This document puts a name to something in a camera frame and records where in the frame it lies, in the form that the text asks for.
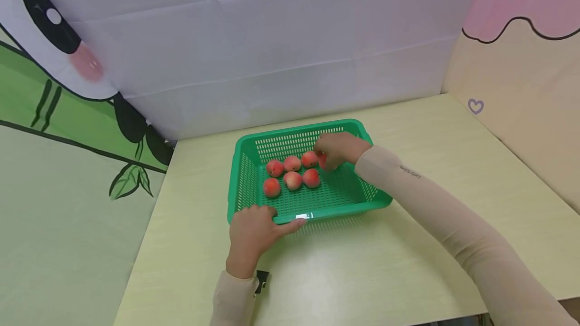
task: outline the heart drawing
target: heart drawing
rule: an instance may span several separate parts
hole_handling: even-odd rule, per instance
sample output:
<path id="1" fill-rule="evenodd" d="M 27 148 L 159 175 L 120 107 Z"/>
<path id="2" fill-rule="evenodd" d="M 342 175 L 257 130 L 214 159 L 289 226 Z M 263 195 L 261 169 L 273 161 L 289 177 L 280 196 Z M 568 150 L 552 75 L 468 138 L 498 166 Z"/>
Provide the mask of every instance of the heart drawing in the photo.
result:
<path id="1" fill-rule="evenodd" d="M 483 101 L 477 101 L 474 98 L 470 98 L 468 101 L 468 108 L 471 112 L 473 112 L 473 115 L 480 113 L 483 110 L 483 106 Z"/>

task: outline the red peach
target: red peach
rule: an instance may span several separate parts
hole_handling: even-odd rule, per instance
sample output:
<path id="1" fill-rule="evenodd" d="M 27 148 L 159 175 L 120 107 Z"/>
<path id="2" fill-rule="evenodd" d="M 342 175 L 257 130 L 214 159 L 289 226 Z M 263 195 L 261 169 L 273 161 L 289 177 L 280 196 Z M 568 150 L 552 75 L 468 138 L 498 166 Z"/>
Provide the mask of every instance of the red peach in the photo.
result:
<path id="1" fill-rule="evenodd" d="M 326 170 L 326 157 L 326 154 L 318 156 L 318 163 L 320 164 L 322 170 Z"/>
<path id="2" fill-rule="evenodd" d="M 317 188 L 320 185 L 320 177 L 316 169 L 308 169 L 302 175 L 304 184 L 309 188 Z"/>
<path id="3" fill-rule="evenodd" d="M 282 190 L 280 189 L 280 183 L 275 178 L 266 179 L 266 181 L 264 181 L 262 189 L 264 190 L 264 195 L 267 196 L 268 198 L 277 197 Z"/>
<path id="4" fill-rule="evenodd" d="M 302 165 L 304 165 L 305 168 L 315 167 L 317 163 L 318 156 L 316 156 L 316 153 L 314 151 L 306 151 L 302 155 Z"/>
<path id="5" fill-rule="evenodd" d="M 287 173 L 290 173 L 291 171 L 298 171 L 301 167 L 302 163 L 300 162 L 298 156 L 288 156 L 284 160 L 284 170 L 286 170 Z"/>
<path id="6" fill-rule="evenodd" d="M 278 159 L 273 159 L 266 165 L 266 171 L 271 177 L 278 178 L 284 172 L 284 166 Z"/>
<path id="7" fill-rule="evenodd" d="M 293 192 L 294 190 L 300 188 L 302 185 L 302 177 L 296 171 L 291 171 L 290 173 L 286 173 L 284 175 L 284 184 L 286 184 L 287 188 Z"/>

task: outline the child's hand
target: child's hand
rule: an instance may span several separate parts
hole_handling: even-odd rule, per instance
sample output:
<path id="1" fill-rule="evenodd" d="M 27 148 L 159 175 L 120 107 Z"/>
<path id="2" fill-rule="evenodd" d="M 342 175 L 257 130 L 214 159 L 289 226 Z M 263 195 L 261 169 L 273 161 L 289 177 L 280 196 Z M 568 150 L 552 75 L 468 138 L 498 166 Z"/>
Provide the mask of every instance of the child's hand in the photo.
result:
<path id="1" fill-rule="evenodd" d="M 238 278 L 253 276 L 257 261 L 283 235 L 298 231 L 306 219 L 296 219 L 288 224 L 277 225 L 272 218 L 276 209 L 264 205 L 252 205 L 234 214 L 230 224 L 230 254 L 226 260 L 226 271 Z"/>
<path id="2" fill-rule="evenodd" d="M 372 145 L 365 140 L 352 135 L 349 132 L 336 134 L 321 134 L 314 144 L 316 155 L 327 155 L 326 169 L 332 171 L 344 162 L 355 164 L 358 158 Z"/>

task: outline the beige arm sleeve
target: beige arm sleeve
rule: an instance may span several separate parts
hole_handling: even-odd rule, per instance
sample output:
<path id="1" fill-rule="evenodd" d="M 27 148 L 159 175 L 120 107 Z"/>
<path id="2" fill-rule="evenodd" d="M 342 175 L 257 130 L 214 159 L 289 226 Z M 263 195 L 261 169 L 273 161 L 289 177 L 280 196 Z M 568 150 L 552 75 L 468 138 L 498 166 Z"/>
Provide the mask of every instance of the beige arm sleeve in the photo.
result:
<path id="1" fill-rule="evenodd" d="M 209 325 L 250 325 L 255 302 L 254 292 L 258 284 L 256 277 L 240 280 L 223 271 L 213 294 L 213 314 Z"/>
<path id="2" fill-rule="evenodd" d="M 389 193 L 457 260 L 497 326 L 577 326 L 501 234 L 445 189 L 374 146 L 356 163 L 363 180 Z"/>

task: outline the table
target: table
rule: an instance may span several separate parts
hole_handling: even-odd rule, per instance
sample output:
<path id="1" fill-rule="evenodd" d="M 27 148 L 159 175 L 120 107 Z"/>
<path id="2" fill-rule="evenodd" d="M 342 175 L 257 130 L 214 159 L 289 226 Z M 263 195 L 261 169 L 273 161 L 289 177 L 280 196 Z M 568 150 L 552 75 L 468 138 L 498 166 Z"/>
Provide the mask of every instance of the table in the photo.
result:
<path id="1" fill-rule="evenodd" d="M 206 325 L 229 249 L 236 140 L 348 117 L 493 224 L 556 298 L 580 296 L 580 216 L 457 101 L 440 95 L 179 141 L 115 326 Z M 485 312 L 469 277 L 396 202 L 310 222 L 258 268 L 271 275 L 255 325 L 412 325 Z"/>

